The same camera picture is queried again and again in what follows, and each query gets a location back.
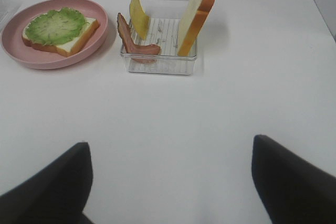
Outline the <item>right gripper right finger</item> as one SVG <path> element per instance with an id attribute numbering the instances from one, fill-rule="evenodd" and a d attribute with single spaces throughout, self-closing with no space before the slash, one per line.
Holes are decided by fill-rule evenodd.
<path id="1" fill-rule="evenodd" d="M 272 223 L 335 223 L 335 177 L 266 135 L 254 137 L 251 174 Z"/>

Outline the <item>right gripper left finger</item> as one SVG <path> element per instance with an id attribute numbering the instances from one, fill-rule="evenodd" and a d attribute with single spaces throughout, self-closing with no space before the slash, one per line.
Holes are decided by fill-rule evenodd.
<path id="1" fill-rule="evenodd" d="M 1 195 L 1 223 L 91 223 L 83 213 L 93 182 L 90 147 L 79 142 Z"/>

